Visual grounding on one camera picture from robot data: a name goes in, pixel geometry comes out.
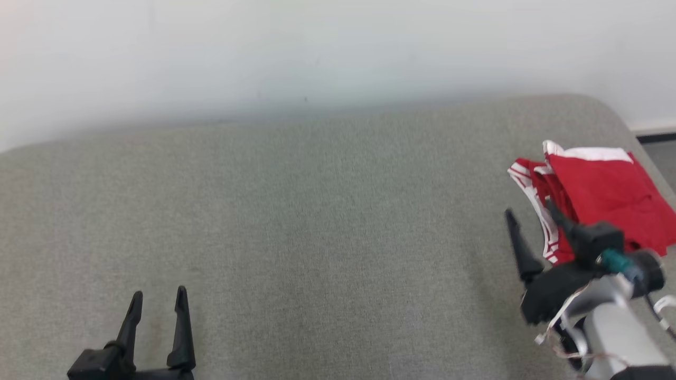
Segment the white wall baseboard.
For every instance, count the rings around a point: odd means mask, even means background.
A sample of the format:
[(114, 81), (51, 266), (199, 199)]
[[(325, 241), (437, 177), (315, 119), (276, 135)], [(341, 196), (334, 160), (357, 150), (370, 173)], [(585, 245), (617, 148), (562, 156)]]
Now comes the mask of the white wall baseboard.
[(628, 128), (635, 136), (653, 137), (676, 135), (676, 123), (669, 125), (632, 125)]

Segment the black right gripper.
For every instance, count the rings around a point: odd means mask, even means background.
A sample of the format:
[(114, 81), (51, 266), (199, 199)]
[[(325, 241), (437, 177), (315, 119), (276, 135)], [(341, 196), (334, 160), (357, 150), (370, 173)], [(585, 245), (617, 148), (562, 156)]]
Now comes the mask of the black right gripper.
[[(577, 224), (565, 216), (553, 199), (546, 198), (545, 202), (551, 219), (559, 231), (559, 241), (565, 240), (571, 248), (574, 248)], [(522, 235), (521, 226), (511, 208), (505, 210), (504, 218), (517, 272), (525, 287), (521, 313), (528, 325), (553, 320), (573, 293), (602, 276), (601, 268), (585, 269), (574, 261), (556, 265), (548, 270), (544, 269)]]

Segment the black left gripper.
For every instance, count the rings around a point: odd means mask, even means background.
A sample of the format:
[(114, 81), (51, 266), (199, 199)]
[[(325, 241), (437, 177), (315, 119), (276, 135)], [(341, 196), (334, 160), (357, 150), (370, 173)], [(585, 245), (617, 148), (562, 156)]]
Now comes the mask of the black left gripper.
[[(135, 366), (135, 339), (138, 323), (142, 319), (142, 308), (143, 292), (136, 291), (116, 339), (123, 351), (121, 357), (127, 366)], [(193, 375), (193, 370), (196, 367), (195, 344), (185, 286), (179, 286), (177, 289), (174, 311), (176, 313), (176, 325), (172, 351), (167, 356), (169, 368), (124, 370), (120, 374), (114, 375), (114, 380), (195, 380)]]

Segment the red white basketball shorts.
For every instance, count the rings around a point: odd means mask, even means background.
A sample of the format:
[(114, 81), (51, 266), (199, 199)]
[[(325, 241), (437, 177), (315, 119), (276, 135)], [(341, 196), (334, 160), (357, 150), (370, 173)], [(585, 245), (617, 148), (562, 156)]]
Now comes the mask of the red white basketball shorts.
[(562, 148), (543, 142), (555, 177), (551, 200), (582, 224), (605, 221), (623, 231), (628, 250), (651, 249), (662, 257), (676, 245), (676, 210), (662, 197), (632, 153), (621, 148)]

